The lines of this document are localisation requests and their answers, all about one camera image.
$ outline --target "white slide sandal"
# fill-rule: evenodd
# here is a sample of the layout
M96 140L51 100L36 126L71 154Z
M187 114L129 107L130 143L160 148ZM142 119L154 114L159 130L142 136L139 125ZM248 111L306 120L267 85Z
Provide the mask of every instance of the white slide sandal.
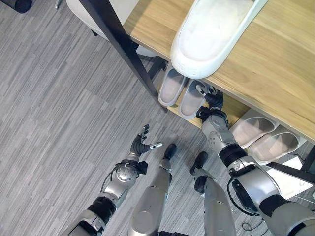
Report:
M306 139L280 125L273 132L254 142L248 149L248 155L259 165L266 165L297 150L305 142Z
M199 108L205 102L202 94L196 89L196 85L201 86L205 91L209 91L209 85L200 80L190 80L187 85L187 90L184 94L183 100L179 106L179 114L185 119L192 119L196 117Z
M241 148L247 148L263 135L274 131L279 123L249 109L229 130Z
M195 0L173 40L174 68L191 79L212 75L268 0Z
M178 73L168 64L161 89L158 92L158 101L165 107L173 106L187 82L188 78Z

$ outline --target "floor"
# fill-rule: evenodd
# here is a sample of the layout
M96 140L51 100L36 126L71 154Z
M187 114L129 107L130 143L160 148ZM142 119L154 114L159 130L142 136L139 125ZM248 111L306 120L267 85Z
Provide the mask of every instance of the floor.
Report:
M34 0L21 15L0 2L0 236L58 235L97 197L104 177L128 154L146 123L151 126L147 142L164 146L141 157L149 163L148 173L130 190L104 235L127 235L135 204L167 145L175 143L160 229L202 236L203 198L193 189L189 167L199 152L208 152L205 168L224 189L226 168L198 128L156 105L110 43L94 37L65 1L58 11L54 5L55 0ZM142 59L149 68L152 61ZM304 144L302 157L311 148ZM311 193L300 196L311 199ZM250 235L241 223L254 226L260 218L232 209L237 234ZM265 230L263 223L253 235Z

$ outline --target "silver robot leg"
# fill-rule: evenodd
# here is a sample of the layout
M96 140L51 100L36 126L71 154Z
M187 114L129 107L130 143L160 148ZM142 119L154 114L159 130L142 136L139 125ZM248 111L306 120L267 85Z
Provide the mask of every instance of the silver robot leg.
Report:
M129 236L157 236L170 184L171 165L162 159L158 172L149 187L142 194L135 207L129 229Z
M232 211L224 190L203 168L194 171L195 189L204 194L205 236L236 236Z

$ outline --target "wooden table top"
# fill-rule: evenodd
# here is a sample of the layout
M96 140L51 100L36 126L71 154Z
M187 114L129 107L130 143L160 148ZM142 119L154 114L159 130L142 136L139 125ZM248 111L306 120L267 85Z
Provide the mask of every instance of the wooden table top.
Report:
M193 0L140 0L124 27L170 60ZM269 0L206 80L315 143L315 2Z

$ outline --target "wire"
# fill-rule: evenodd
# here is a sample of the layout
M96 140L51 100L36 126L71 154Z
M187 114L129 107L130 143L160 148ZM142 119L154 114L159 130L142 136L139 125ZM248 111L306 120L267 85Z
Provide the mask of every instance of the wire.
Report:
M313 204L315 204L315 202L312 202L312 201L310 201L310 200L307 200L307 199L305 199L305 198L301 198L301 197L298 197L298 196L294 196L294 197L296 197L296 198L300 198L300 199L303 199L303 200L305 200L305 201L308 201L308 202L310 202L310 203L313 203Z
M233 181L234 179L233 178L230 178L230 180L228 181L227 183L227 193L228 193L228 196L231 200L231 202L235 205L236 208L238 208L242 213L246 214L246 215L249 215L249 216L258 216L259 214L258 213L250 213L248 211L245 211L243 210L240 206L237 205L237 203L234 201L234 199L232 198L231 196L231 192L230 192L230 183Z
M103 191L105 182L106 182L106 180L108 179L109 176L110 176L110 181L112 181L113 172L114 172L115 170L117 170L117 168L118 168L118 166L115 166L115 167L112 169L112 171L106 176L106 178L105 178L104 181L103 181L102 188L100 189L100 192Z
M261 221L259 222L259 224L256 225L255 227L252 227L252 226L250 225L250 223L248 223L248 222L243 222L243 223L242 223L242 229L243 229L244 231L250 232L250 233L251 233L250 236L252 236L253 230L256 229L259 225L261 225L262 222L264 222L263 219L261 219ZM266 231L265 231L264 233L262 233L261 235L259 235L259 236L263 236L264 234L266 234L266 233L268 232L268 230L269 230L269 229L267 228Z

